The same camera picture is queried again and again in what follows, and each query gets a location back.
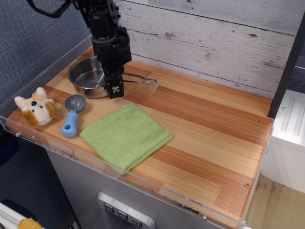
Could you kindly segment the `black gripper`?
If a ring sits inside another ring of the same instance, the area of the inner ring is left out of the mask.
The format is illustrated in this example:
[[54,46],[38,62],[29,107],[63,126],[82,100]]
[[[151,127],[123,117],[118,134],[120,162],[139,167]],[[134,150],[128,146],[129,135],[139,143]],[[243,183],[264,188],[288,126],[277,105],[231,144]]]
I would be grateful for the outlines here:
[[130,37],[125,27],[110,29],[109,34],[93,34],[97,59],[105,73],[105,85],[110,99],[124,96],[122,67],[132,60]]

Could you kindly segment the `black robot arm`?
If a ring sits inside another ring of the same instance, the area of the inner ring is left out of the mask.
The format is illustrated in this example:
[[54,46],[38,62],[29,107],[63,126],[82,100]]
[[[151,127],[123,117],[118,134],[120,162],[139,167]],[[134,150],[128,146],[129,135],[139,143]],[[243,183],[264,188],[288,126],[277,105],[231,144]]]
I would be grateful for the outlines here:
[[92,35],[94,55],[104,71],[110,98],[124,96],[123,66],[132,60],[130,38],[118,21],[119,7],[112,0],[73,0]]

